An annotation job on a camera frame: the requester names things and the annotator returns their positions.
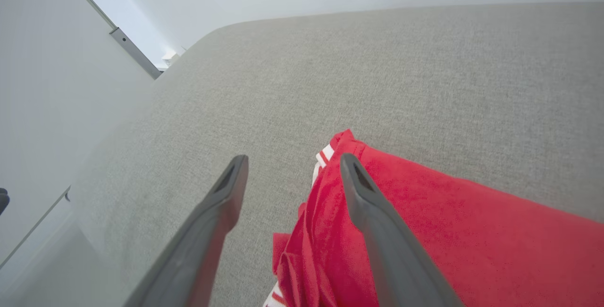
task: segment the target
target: crumpled red fabric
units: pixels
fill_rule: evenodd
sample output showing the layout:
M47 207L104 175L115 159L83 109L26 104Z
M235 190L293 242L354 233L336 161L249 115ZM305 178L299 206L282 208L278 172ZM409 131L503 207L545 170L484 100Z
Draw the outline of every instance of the crumpled red fabric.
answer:
M354 139L334 154L274 234L273 271L289 307L378 306L361 232L350 221L339 159L363 164L468 307L604 306L604 225L453 178Z

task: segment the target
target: red cloth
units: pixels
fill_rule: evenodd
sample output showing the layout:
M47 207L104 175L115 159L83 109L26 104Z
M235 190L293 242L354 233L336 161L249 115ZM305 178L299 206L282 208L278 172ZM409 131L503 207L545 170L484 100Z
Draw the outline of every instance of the red cloth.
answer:
M289 307L378 305L365 243L340 176L358 157L461 300L474 306L604 306L604 225L388 155L347 130L302 204L274 235Z

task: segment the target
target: gray fabric surface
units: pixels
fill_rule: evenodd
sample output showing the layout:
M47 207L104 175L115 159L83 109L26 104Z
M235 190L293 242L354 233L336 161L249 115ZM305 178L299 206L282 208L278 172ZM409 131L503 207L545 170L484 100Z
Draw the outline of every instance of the gray fabric surface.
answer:
M370 146L604 221L604 4L408 8L210 33L96 149L69 196L134 286L236 154L250 156L214 306L259 306L315 154Z

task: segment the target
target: red garment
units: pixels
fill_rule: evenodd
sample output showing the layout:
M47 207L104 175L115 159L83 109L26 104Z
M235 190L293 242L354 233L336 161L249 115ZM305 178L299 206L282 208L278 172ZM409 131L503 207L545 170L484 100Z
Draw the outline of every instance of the red garment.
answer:
M378 305L365 243L340 176L358 157L468 307L604 306L604 225L388 155L347 130L302 204L274 235L289 307Z

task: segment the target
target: black object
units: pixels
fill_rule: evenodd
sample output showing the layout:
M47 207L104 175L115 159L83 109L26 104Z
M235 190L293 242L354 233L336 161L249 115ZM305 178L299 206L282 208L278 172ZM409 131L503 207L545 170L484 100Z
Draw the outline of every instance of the black object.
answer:
M360 161L343 154L340 170L350 219L365 238L380 306L463 306Z
M125 307L205 307L225 236L239 219L248 157L231 160L128 298Z
M0 215L4 212L6 206L10 202L10 198L8 197L8 191L4 188L0 188Z

